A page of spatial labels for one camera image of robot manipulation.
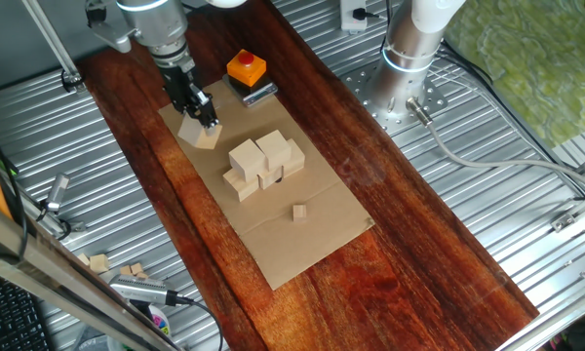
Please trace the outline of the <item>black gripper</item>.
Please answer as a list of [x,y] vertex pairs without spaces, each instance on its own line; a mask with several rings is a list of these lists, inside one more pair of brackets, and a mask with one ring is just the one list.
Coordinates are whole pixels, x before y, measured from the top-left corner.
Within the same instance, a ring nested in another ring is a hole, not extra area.
[[165,82],[165,91],[179,113],[198,119],[206,129],[214,128],[218,124],[211,94],[197,86],[193,86],[191,92],[191,80],[178,66],[159,66],[158,69]]

